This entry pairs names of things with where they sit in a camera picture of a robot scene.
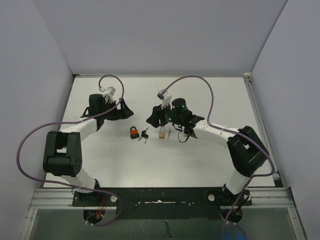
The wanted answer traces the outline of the black headed key bunch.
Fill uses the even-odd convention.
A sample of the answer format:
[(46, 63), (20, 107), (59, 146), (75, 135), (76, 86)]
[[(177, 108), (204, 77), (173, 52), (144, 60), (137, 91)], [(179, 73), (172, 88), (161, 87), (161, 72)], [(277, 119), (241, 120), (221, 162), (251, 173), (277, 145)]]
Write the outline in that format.
[(148, 131), (148, 127), (146, 129), (144, 129), (142, 132), (141, 132), (141, 135), (138, 139), (138, 141), (144, 139), (144, 143), (146, 144), (147, 143), (147, 139), (149, 138), (149, 135), (147, 134), (147, 131)]

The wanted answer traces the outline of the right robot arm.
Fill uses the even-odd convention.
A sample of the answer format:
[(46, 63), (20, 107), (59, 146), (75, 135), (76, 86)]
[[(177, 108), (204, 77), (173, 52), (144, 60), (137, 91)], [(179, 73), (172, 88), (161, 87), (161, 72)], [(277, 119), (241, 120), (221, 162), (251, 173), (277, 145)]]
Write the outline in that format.
[(176, 98), (172, 103), (165, 100), (162, 104), (154, 106), (146, 122), (154, 128), (171, 123), (179, 126), (188, 138), (208, 140), (226, 147), (229, 150), (234, 171), (224, 185), (226, 189), (222, 192), (222, 197), (230, 205), (239, 201), (240, 192), (269, 156), (252, 127), (228, 128), (213, 125), (204, 117), (193, 114), (187, 108), (183, 98)]

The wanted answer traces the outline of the orange black padlock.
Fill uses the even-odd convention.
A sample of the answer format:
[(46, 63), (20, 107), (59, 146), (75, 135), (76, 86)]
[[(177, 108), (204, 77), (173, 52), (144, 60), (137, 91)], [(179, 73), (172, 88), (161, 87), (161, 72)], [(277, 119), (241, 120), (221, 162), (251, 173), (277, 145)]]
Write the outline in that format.
[(130, 128), (129, 135), (130, 135), (130, 138), (132, 140), (140, 138), (140, 133), (139, 133), (138, 129), (135, 126), (132, 126)]

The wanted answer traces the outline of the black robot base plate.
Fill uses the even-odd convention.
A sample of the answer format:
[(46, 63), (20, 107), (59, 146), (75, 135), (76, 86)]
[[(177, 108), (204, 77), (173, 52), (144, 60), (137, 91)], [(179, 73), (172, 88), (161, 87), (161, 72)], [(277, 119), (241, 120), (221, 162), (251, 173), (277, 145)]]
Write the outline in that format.
[(233, 195), (225, 187), (103, 187), (74, 192), (74, 207), (114, 207), (120, 220), (219, 220), (223, 208), (250, 206), (250, 192)]

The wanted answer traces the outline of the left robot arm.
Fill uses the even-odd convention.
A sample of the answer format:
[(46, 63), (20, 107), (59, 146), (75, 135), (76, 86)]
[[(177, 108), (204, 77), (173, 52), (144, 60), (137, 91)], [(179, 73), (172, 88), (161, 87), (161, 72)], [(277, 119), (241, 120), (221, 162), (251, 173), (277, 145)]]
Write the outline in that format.
[(123, 98), (113, 100), (111, 94), (91, 94), (79, 122), (46, 136), (43, 170), (67, 181), (77, 192), (84, 193), (84, 200), (95, 206), (102, 193), (98, 181), (83, 168), (82, 141), (100, 130), (105, 121), (128, 119), (134, 115)]

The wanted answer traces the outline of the long shackle brass padlock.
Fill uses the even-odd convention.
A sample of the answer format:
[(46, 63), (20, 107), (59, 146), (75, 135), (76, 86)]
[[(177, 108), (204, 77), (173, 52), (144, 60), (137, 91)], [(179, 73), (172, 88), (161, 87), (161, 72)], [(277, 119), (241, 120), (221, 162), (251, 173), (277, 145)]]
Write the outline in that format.
[(165, 139), (165, 138), (166, 138), (166, 129), (165, 129), (164, 126), (162, 126), (162, 127), (160, 128), (158, 137), (159, 137), (160, 139)]

